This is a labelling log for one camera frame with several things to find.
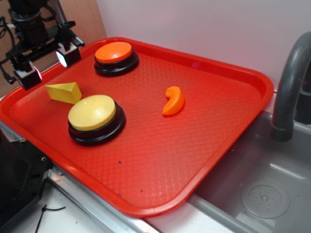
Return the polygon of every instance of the orange crescent toy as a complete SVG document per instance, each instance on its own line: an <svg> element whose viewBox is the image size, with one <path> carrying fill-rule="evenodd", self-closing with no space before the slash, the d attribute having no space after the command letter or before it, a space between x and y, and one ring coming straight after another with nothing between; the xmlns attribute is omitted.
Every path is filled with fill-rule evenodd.
<svg viewBox="0 0 311 233"><path fill-rule="evenodd" d="M169 87L165 92L165 96L170 100L163 108L163 115L174 115L178 113L185 104L184 94L178 86Z"/></svg>

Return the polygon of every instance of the black button base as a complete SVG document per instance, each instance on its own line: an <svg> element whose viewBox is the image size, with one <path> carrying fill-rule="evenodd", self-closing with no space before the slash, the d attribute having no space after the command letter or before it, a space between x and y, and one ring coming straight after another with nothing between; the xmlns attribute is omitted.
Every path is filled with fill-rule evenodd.
<svg viewBox="0 0 311 233"><path fill-rule="evenodd" d="M132 48L131 55L119 62L101 63L95 58L94 68L96 72L102 76L114 77L130 72L135 69L138 64L138 55L135 53L134 48Z"/></svg>
<svg viewBox="0 0 311 233"><path fill-rule="evenodd" d="M74 141L82 146L96 146L110 141L117 136L125 126L125 114L123 109L116 104L114 117L104 126L90 131L81 131L69 124L69 134Z"/></svg>

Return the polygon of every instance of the sink drain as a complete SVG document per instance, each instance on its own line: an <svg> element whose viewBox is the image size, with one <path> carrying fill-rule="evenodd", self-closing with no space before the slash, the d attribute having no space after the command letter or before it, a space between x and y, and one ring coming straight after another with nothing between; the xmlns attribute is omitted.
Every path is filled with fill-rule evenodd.
<svg viewBox="0 0 311 233"><path fill-rule="evenodd" d="M275 218L284 214L290 197L286 190L266 180L247 184L242 190L242 203L253 215L261 218Z"/></svg>

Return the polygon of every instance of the white wall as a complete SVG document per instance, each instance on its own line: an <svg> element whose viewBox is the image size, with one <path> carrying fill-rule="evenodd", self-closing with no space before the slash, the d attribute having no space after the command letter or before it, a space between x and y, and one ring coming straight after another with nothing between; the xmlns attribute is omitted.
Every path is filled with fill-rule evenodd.
<svg viewBox="0 0 311 233"><path fill-rule="evenodd" d="M266 74L277 88L311 0L97 0L108 37L122 36Z"/></svg>

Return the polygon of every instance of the gray faucet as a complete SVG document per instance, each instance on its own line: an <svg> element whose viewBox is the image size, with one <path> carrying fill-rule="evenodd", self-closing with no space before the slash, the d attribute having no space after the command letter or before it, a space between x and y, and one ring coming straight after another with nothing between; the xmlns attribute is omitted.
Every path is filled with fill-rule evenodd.
<svg viewBox="0 0 311 233"><path fill-rule="evenodd" d="M292 138L294 119L311 124L311 32L295 43L278 86L270 134L280 142Z"/></svg>

